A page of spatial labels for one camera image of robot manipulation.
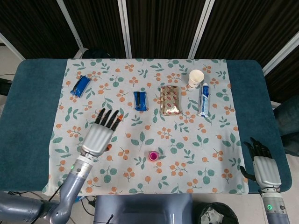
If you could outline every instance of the orange flower pattern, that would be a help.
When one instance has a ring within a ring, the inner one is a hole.
[[[199,112],[199,89],[187,84],[200,69],[210,86],[209,114]],[[81,97],[70,91],[91,79]],[[161,86],[180,90],[178,116],[160,114]],[[133,91],[146,91],[148,111],[135,110]],[[94,159],[79,195],[248,193],[239,128],[225,60],[75,59],[66,65],[49,145],[52,195],[70,172],[100,111],[119,110],[110,150]],[[148,159],[150,151],[158,160]]]

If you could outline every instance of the floor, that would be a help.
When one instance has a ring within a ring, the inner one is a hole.
[[[2,74],[14,74],[20,60],[5,46],[0,46],[0,77],[13,80],[13,75],[2,76]],[[3,104],[6,97],[0,96],[0,105]],[[292,173],[292,187],[289,191],[283,193],[285,206],[289,214],[291,223],[297,223],[299,205],[299,197],[294,197],[299,189],[299,157],[287,155],[289,166]],[[23,196],[32,198],[49,197],[43,195],[41,192],[34,192],[23,194]],[[267,224],[265,217],[262,199],[259,195],[226,195],[226,194],[193,194],[195,202],[222,202],[227,204],[237,215],[239,223],[241,224]],[[85,207],[90,213],[94,213],[94,208],[87,204],[84,199]],[[68,224],[91,224],[93,217],[88,215],[82,208],[81,203],[76,203],[73,206],[71,219]],[[36,224],[44,223],[43,220],[38,220]]]

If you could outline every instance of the paper cup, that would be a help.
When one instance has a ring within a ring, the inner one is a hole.
[[[196,88],[204,80],[204,78],[205,78],[205,75],[204,75],[204,73],[202,71],[200,71],[200,70],[192,70],[189,73],[188,85],[191,88]]]

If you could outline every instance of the blue wrapper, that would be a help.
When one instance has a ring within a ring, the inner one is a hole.
[[[82,95],[84,89],[88,85],[89,81],[90,81],[90,79],[87,78],[86,76],[80,76],[80,79],[75,84],[74,88],[71,91],[71,94],[73,94],[77,97],[80,97]]]
[[[145,92],[134,92],[135,110],[146,111]]]

